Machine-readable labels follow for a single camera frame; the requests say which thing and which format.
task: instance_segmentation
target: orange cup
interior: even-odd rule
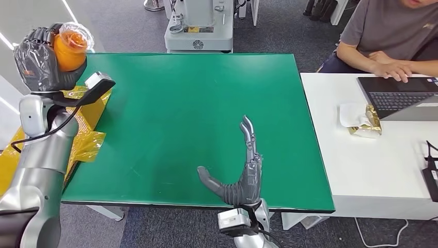
[[[53,50],[61,71],[74,71],[85,61],[86,51],[94,46],[94,38],[83,25],[67,22],[55,36]]]
[[[85,61],[86,41],[81,34],[67,31],[55,36],[53,50],[61,71],[74,71]]]

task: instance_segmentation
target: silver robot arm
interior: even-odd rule
[[[220,232],[234,238],[237,248],[278,248],[266,234],[270,232],[269,209],[260,198],[261,156],[256,149],[254,127],[243,116],[240,129],[245,137],[246,162],[238,182],[223,184],[198,167],[201,182],[225,203],[235,208],[217,215]]]
[[[54,91],[32,92],[20,101],[26,139],[11,144],[24,143],[24,147],[16,148],[20,160],[9,189],[0,198],[1,247],[58,247],[62,187],[79,128],[74,114],[115,84],[101,73],[87,81],[94,87],[79,100]],[[72,114],[67,113],[68,106],[76,107]]]
[[[55,248],[61,234],[59,207],[73,139],[78,131],[74,114],[96,102],[114,86],[108,76],[94,73],[89,89],[77,99],[65,98],[86,68],[58,70],[52,41],[62,24],[33,30],[14,50],[23,82],[31,90],[19,105],[25,139],[12,142],[20,160],[9,189],[0,198],[0,246]],[[75,107],[68,114],[66,107]],[[24,143],[21,151],[16,144]]]

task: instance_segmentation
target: hand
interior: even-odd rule
[[[15,63],[23,83],[31,91],[72,90],[87,67],[87,60],[76,70],[62,72],[53,51],[55,35],[62,23],[32,30],[14,49]]]
[[[198,176],[201,182],[225,203],[233,206],[252,206],[260,202],[261,156],[257,152],[253,124],[246,115],[240,123],[240,130],[245,137],[246,162],[239,181],[233,184],[223,184],[211,177],[203,166],[198,167]]]
[[[386,79],[393,77],[398,82],[403,81],[405,83],[408,82],[408,77],[412,76],[412,70],[410,66],[399,62],[386,65],[376,63],[371,68],[371,73],[374,73],[376,76],[382,76]]]
[[[396,60],[393,58],[390,58],[388,55],[386,55],[386,53],[384,53],[383,51],[378,51],[378,52],[373,52],[370,53],[368,55],[369,59],[372,59],[376,62],[379,62],[381,64],[391,64],[391,63],[395,63]]]

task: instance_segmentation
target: laptop keyboard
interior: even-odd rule
[[[374,107],[379,111],[398,111],[438,93],[370,92]]]

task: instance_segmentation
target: white paper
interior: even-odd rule
[[[362,103],[345,103],[339,106],[339,121],[344,127],[371,126],[365,115],[367,105]]]

